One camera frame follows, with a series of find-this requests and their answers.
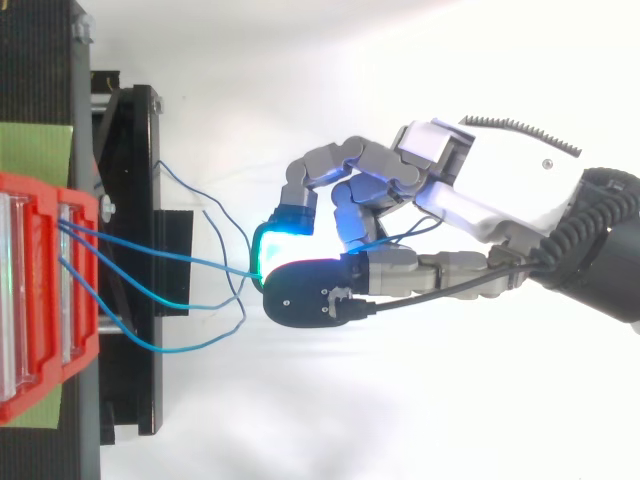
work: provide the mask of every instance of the red crate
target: red crate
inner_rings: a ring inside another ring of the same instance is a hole
[[[3,425],[37,404],[56,385],[85,368],[98,354],[98,307],[82,286],[73,282],[76,354],[70,363],[64,367],[62,365],[58,262],[60,232],[57,228],[59,202],[75,208],[74,222],[92,229],[97,227],[98,204],[87,194],[57,189],[33,178],[6,173],[0,173],[0,193],[21,197],[26,201],[21,217],[24,222],[24,243],[20,244],[24,245],[24,275],[21,275],[21,279],[24,280],[26,297],[24,338],[27,347],[25,362],[29,373],[28,381],[18,384],[15,395],[0,403],[0,425]],[[7,235],[7,232],[0,231],[2,234]],[[92,245],[97,244],[95,238],[85,239]],[[97,259],[76,244],[73,264],[97,291]]]

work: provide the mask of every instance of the black cable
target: black cable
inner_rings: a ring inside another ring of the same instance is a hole
[[[393,310],[395,308],[408,307],[410,305],[417,305],[418,303],[429,302],[442,297],[448,297],[457,293],[462,293],[471,288],[478,287],[485,283],[497,280],[498,278],[506,277],[516,273],[529,273],[533,271],[544,270],[545,267],[540,264],[525,264],[518,265],[516,267],[506,267],[487,273],[468,282],[463,282],[452,287],[443,288],[431,293],[425,293],[423,295],[416,295],[415,297],[403,298],[402,300],[394,300],[391,302],[377,303],[375,306],[375,312],[384,312],[385,310]]]

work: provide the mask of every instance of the screw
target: screw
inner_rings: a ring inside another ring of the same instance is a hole
[[[116,213],[116,206],[114,203],[111,203],[111,198],[109,195],[103,195],[100,197],[100,217],[104,223],[109,223],[111,221],[111,215]]]
[[[151,108],[156,115],[162,115],[164,113],[164,99],[162,97],[156,97],[152,100]]]
[[[93,31],[96,28],[96,21],[91,15],[83,13],[78,15],[71,29],[73,38],[84,45],[93,43]]]

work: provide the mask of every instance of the black coiled cable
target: black coiled cable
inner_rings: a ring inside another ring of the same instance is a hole
[[[621,181],[637,191],[619,191],[562,221],[548,238],[531,250],[530,257],[547,269],[555,269],[560,261],[580,243],[592,240],[607,229],[631,220],[640,212],[640,180],[626,172],[591,169],[583,177],[598,186]]]

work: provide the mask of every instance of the black metal frame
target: black metal frame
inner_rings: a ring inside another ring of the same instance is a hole
[[[114,90],[104,112],[93,114],[94,154],[101,187],[117,212],[102,229],[159,250],[190,255],[193,212],[160,207],[157,94],[146,85]],[[101,251],[150,290],[188,303],[190,266],[101,242]],[[100,267],[100,295],[144,341],[162,345],[158,317],[185,314],[155,304],[107,267]],[[115,443],[115,425],[138,425],[140,435],[162,426],[162,356],[119,334],[100,338],[101,442]]]

